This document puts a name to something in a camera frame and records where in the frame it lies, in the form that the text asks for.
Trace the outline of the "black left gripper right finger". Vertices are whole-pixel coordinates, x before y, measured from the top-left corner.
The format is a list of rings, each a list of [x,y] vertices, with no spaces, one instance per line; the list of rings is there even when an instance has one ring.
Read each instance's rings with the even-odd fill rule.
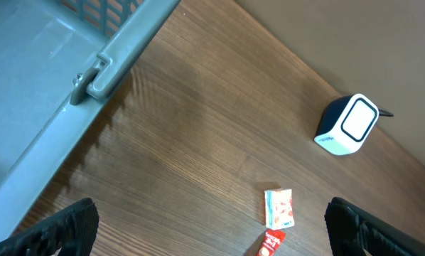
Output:
[[[334,256],[425,255],[425,244],[343,198],[335,197],[325,213]]]

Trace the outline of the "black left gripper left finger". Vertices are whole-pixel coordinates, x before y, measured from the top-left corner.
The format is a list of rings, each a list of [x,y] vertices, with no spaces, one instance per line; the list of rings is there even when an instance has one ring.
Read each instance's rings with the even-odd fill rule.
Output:
[[[98,226],[95,203],[91,198],[83,198],[0,242],[0,256],[89,255]]]

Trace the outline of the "red small box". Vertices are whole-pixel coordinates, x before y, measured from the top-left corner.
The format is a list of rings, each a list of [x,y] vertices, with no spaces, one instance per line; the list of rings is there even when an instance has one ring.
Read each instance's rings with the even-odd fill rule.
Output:
[[[271,230],[281,230],[295,225],[292,190],[278,188],[264,192],[265,225]]]

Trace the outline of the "red drink mix sachet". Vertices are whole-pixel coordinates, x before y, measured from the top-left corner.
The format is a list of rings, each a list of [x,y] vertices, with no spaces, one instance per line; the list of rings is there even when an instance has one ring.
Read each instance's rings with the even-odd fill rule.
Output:
[[[273,256],[286,238],[286,233],[281,230],[268,229],[264,240],[257,251],[257,256]]]

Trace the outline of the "white barcode scanner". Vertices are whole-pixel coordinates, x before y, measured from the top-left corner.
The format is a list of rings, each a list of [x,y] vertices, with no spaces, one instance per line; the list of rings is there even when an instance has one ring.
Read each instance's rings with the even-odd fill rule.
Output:
[[[314,142],[336,156],[353,154],[379,118],[377,106],[362,94],[333,100],[323,111]]]

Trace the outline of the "grey plastic mesh basket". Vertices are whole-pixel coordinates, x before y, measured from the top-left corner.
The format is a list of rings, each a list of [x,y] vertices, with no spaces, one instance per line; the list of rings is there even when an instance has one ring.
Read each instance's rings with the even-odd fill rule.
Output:
[[[178,0],[0,0],[0,242]]]

